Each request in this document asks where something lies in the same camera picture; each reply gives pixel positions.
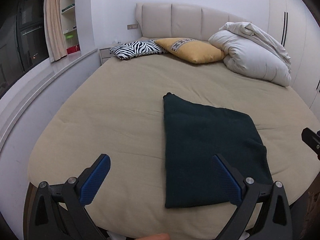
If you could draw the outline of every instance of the red box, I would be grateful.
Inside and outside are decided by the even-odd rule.
[[[80,45],[72,46],[70,48],[67,48],[67,54],[75,53],[80,50]]]

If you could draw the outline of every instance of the folded dark garment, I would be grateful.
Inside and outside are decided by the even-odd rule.
[[[272,184],[267,149],[247,114],[203,106],[168,93],[164,99],[166,133],[166,208],[227,202],[215,179],[211,158],[222,154],[246,177]]]

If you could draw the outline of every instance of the shelf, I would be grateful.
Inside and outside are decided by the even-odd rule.
[[[67,13],[70,13],[70,12],[74,12],[75,11],[75,6],[72,6],[71,8],[65,10],[64,12],[62,12],[61,14],[67,14]]]
[[[77,28],[74,28],[71,31],[64,32],[63,34],[65,35],[65,34],[71,33],[71,32],[76,31],[76,30],[77,30]]]

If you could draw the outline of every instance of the zebra print pillow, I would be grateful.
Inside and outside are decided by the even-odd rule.
[[[163,54],[167,51],[155,44],[154,40],[150,41],[134,41],[114,46],[109,49],[119,59],[130,59],[139,56],[146,56],[151,54]]]

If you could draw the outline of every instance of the blue gripper pad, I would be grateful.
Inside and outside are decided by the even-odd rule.
[[[212,157],[212,168],[230,203],[239,207],[242,203],[241,188],[217,155]]]
[[[84,182],[80,189],[79,201],[84,207],[89,205],[98,192],[102,182],[110,171],[111,160],[108,155],[105,155],[96,168],[91,172],[87,180]]]

